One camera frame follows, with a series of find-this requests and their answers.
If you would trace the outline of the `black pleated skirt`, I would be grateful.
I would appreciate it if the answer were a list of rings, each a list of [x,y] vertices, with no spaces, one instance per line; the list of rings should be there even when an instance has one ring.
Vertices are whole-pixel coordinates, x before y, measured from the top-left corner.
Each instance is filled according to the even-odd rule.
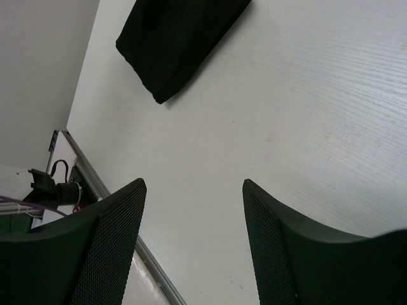
[[[156,103],[178,94],[248,1],[136,1],[116,49]]]

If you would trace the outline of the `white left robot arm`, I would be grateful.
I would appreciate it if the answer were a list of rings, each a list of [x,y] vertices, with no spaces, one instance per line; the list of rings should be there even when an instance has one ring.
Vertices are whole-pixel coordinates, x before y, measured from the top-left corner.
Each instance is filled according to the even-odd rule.
[[[65,166],[63,183],[56,183],[53,179],[59,163]],[[62,159],[54,162],[51,173],[45,173],[36,169],[28,170],[32,175],[33,182],[31,182],[32,191],[25,197],[25,201],[50,208],[79,204],[82,199],[83,188],[78,182],[68,181],[68,171],[69,165]]]

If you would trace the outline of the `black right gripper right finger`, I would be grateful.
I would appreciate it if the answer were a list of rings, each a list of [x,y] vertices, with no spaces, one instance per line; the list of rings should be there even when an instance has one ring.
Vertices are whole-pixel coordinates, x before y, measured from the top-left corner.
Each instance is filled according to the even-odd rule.
[[[405,304],[406,230],[367,238],[321,224],[247,179],[245,223],[261,304]]]

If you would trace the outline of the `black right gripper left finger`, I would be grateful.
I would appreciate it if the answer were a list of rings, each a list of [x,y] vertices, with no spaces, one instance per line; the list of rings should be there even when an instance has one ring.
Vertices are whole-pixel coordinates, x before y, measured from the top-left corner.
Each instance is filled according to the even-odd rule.
[[[106,206],[1,236],[2,304],[71,304]]]

